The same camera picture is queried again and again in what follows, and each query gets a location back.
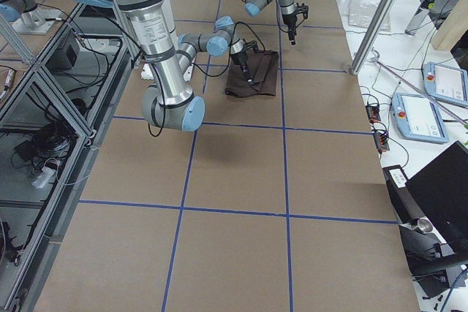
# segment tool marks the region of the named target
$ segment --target white table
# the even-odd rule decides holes
[[[415,13],[415,10],[418,8],[419,3],[419,0],[396,0],[393,8],[390,10],[390,31],[381,31],[381,34],[374,43],[374,48],[379,51],[380,60],[384,64],[396,67],[398,69],[416,68],[415,70],[409,70],[406,72],[397,72],[400,75],[404,74],[404,77],[417,87],[423,88],[422,74],[419,69],[423,63],[423,58],[426,54],[426,48],[428,50],[424,62],[442,62],[448,60],[445,62],[445,64],[448,66],[458,67],[458,64],[453,59],[450,52],[434,50],[430,45],[428,48],[428,43],[430,42],[431,36],[435,31],[435,28],[429,18],[426,18],[426,20],[423,21],[423,25],[426,23],[427,25],[420,28],[415,36],[408,36],[403,34],[407,24]],[[356,26],[349,26],[348,16],[345,15],[345,11],[343,11],[344,1],[338,0],[338,4],[341,10],[341,20],[345,30],[347,31],[347,41],[350,47],[350,52],[354,57],[364,37],[364,34],[356,34],[350,31],[365,32],[366,30]],[[378,72],[379,67],[372,62],[366,63],[363,66],[358,75],[359,83],[361,85],[361,92],[363,94],[367,94],[369,89],[370,94],[375,95],[379,99],[380,104],[389,103],[390,99],[388,97],[375,91],[372,88],[372,84],[374,83]],[[389,72],[386,72],[384,69],[380,70],[374,88],[389,96],[393,95],[393,92],[396,88],[398,88],[398,92],[416,94],[404,83],[399,85],[399,80]],[[363,100],[365,103],[367,102],[367,99],[368,96],[364,95]],[[445,106],[447,106],[462,118],[468,118],[468,109],[456,107],[451,104],[446,104]],[[459,123],[445,124],[450,138],[450,141],[446,144],[438,145],[429,142],[415,142],[403,139],[396,128],[396,123],[393,120],[393,116],[389,116],[388,110],[389,105],[381,105],[380,115],[382,121],[388,127],[390,137],[400,142],[408,150],[409,161],[407,166],[404,168],[404,171],[409,178],[411,178],[414,174],[426,166],[436,156],[440,155],[441,152],[452,145],[456,140],[461,142],[466,142],[468,140],[468,134],[466,134],[467,130]],[[452,119],[442,111],[441,113],[444,119]],[[389,141],[389,146],[390,151],[383,153],[380,160],[382,167],[391,166],[394,164],[403,165],[407,160],[405,151],[391,140]],[[438,301],[436,301],[437,297],[432,300],[423,300],[422,296],[424,295],[424,292],[422,291],[421,287],[418,284],[415,284],[415,289],[418,294],[418,301],[420,303],[421,310],[432,311],[435,303],[438,303]],[[451,308],[468,311],[468,288],[454,290],[450,297],[449,303],[445,307],[445,312],[450,311]]]

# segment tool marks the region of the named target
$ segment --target blue cable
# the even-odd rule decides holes
[[[462,275],[464,273],[468,272],[468,267],[465,268],[464,270],[462,270],[460,272],[460,274],[458,274],[458,277],[456,277],[455,281],[453,282],[452,286],[450,287],[450,291],[448,292],[447,294],[447,297],[445,298],[445,301],[444,301],[444,304],[442,305],[442,308],[440,308],[440,312],[444,312],[444,308],[445,306],[447,305],[447,302],[448,302],[448,299],[450,298],[450,296],[452,295],[452,292],[453,290],[455,289],[455,286],[456,284],[458,283],[458,281],[460,280],[460,278],[462,277]]]

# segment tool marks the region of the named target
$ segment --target black monitor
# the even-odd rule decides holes
[[[468,252],[468,150],[453,143],[407,181],[407,188],[454,252]]]

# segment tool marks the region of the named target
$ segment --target dark towel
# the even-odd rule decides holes
[[[278,52],[267,50],[263,53],[249,52],[247,64],[254,85],[250,86],[242,75],[239,66],[231,64],[227,73],[224,92],[227,95],[243,98],[252,95],[276,95],[276,70],[278,68]]]

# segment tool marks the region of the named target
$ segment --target folded cloth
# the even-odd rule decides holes
[[[276,70],[278,68],[278,52],[267,50],[256,53],[249,52],[247,64],[254,82],[250,85],[244,77],[241,68],[231,63],[227,73],[224,92],[227,95],[243,98],[252,95],[276,95]]]

